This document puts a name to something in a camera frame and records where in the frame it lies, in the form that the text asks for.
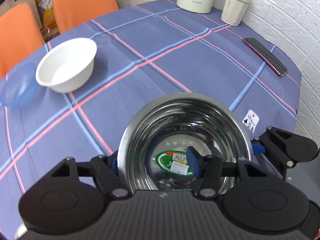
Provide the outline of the stainless steel bowl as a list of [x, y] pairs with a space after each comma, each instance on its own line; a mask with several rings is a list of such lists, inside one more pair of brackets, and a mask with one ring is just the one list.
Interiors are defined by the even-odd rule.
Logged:
[[254, 159], [242, 123], [224, 105], [195, 93], [153, 100], [131, 120], [120, 141], [117, 164], [129, 191], [191, 189], [197, 179], [188, 147], [226, 163]]

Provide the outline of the white ceramic bowl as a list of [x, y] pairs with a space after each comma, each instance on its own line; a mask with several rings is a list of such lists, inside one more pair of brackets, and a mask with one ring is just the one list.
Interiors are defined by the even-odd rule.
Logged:
[[69, 93], [82, 87], [91, 77], [97, 44], [90, 38], [74, 38], [52, 48], [37, 66], [39, 85], [57, 93]]

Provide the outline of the blue translucent plastic bowl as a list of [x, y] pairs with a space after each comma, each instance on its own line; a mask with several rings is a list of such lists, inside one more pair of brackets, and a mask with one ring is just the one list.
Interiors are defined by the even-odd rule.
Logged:
[[20, 66], [5, 82], [1, 91], [1, 106], [21, 109], [31, 103], [40, 87], [35, 74], [34, 63]]

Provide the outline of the red cased smartphone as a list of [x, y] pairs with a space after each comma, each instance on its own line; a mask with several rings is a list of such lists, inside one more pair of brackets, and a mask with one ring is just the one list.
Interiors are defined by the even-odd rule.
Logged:
[[242, 42], [253, 50], [279, 77], [289, 71], [288, 68], [255, 37], [246, 37]]

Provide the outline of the blue plaid tablecloth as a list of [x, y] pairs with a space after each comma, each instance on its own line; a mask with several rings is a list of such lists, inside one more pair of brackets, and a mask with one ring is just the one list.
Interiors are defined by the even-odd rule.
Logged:
[[[92, 76], [70, 95], [40, 87], [22, 109], [1, 108], [1, 233], [14, 239], [22, 224], [18, 201], [66, 157], [89, 161], [112, 154], [133, 116], [165, 94], [214, 98], [242, 120], [293, 131], [301, 73], [290, 58], [245, 24], [224, 24], [220, 11], [191, 13], [175, 0], [127, 7], [59, 35], [23, 63], [38, 64], [67, 40], [86, 37], [98, 50]], [[242, 39], [255, 37], [287, 68], [279, 77]]]

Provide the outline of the white lidded cup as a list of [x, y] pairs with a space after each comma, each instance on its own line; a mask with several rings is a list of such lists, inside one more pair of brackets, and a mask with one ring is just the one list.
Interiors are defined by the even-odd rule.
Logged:
[[221, 20], [228, 25], [237, 27], [251, 2], [252, 0], [225, 0]]

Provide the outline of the left orange chair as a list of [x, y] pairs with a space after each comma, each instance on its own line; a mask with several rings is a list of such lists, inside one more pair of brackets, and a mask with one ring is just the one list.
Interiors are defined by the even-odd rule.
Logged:
[[45, 44], [31, 6], [16, 5], [1, 16], [1, 78]]

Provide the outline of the orange chair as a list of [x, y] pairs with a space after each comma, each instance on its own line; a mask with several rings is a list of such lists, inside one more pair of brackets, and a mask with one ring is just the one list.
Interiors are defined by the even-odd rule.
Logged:
[[1, 16], [1, 78], [45, 44], [31, 6], [16, 5]]
[[52, 5], [60, 34], [119, 10], [116, 0], [52, 0]]

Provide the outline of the right orange chair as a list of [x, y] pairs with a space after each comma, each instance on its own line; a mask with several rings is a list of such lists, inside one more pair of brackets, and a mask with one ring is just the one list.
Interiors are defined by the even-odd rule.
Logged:
[[52, 5], [60, 34], [119, 10], [116, 0], [52, 0]]

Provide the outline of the yellow snack bag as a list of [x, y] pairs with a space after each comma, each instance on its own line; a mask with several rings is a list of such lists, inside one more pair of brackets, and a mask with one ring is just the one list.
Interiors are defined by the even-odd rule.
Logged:
[[52, 0], [35, 0], [43, 27], [56, 27]]

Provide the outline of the brown cardboard box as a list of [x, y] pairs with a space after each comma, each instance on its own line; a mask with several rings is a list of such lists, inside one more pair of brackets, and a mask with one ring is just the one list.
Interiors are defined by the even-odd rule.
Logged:
[[37, 25], [39, 26], [40, 29], [42, 29], [43, 27], [42, 21], [41, 21], [35, 0], [5, 0], [4, 2], [1, 3], [1, 6], [0, 6], [0, 16], [4, 15], [7, 11], [9, 11], [13, 7], [21, 3], [27, 3], [30, 5], [33, 15], [36, 19]]

